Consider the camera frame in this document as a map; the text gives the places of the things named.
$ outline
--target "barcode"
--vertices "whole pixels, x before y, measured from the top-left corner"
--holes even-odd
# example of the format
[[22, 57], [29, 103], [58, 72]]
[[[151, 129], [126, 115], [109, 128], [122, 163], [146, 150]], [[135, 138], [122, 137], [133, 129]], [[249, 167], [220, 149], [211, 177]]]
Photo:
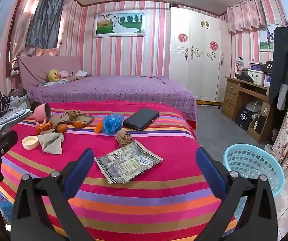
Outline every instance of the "barcode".
[[140, 163], [142, 163], [143, 165], [149, 165], [152, 163], [151, 160], [144, 158], [143, 156], [139, 156], [137, 157], [137, 159], [139, 160]]

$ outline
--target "gray floor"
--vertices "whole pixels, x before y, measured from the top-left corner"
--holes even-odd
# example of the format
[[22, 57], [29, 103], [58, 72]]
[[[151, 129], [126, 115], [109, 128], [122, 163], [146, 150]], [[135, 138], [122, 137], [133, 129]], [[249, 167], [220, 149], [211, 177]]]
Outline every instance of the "gray floor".
[[237, 143], [251, 144], [264, 149], [265, 144], [259, 144], [245, 130], [221, 114], [214, 106], [198, 106], [198, 121], [195, 131], [197, 141], [211, 157], [222, 161], [225, 150]]

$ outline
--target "red round decoration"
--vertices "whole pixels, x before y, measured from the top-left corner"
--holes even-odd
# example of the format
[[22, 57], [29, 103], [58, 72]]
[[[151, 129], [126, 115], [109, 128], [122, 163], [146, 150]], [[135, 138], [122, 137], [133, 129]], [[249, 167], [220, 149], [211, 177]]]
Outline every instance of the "red round decoration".
[[210, 48], [213, 50], [213, 51], [216, 51], [219, 46], [217, 45], [216, 42], [210, 42]]
[[180, 33], [180, 35], [179, 35], [179, 41], [180, 41], [181, 43], [185, 43], [185, 42], [187, 42], [187, 40], [188, 40], [187, 34], [185, 34], [185, 33]]

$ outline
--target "yellow duck plush toy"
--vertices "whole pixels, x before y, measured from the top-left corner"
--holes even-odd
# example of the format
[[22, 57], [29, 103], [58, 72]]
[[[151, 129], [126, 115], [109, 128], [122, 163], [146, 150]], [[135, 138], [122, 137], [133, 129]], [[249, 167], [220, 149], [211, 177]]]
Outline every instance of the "yellow duck plush toy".
[[48, 73], [48, 80], [50, 82], [57, 82], [59, 81], [59, 73], [57, 70], [50, 70], [49, 73]]

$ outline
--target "gray cloth rag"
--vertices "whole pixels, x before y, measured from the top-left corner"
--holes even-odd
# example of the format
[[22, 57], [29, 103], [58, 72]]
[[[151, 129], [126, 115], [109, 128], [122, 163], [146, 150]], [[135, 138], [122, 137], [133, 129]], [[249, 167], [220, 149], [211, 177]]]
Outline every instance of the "gray cloth rag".
[[279, 91], [279, 98], [277, 108], [279, 110], [283, 110], [285, 107], [285, 100], [286, 100], [286, 93], [288, 92], [288, 84], [281, 84], [280, 91]]
[[62, 142], [64, 141], [64, 135], [55, 133], [45, 133], [38, 136], [42, 151], [50, 154], [62, 154]]

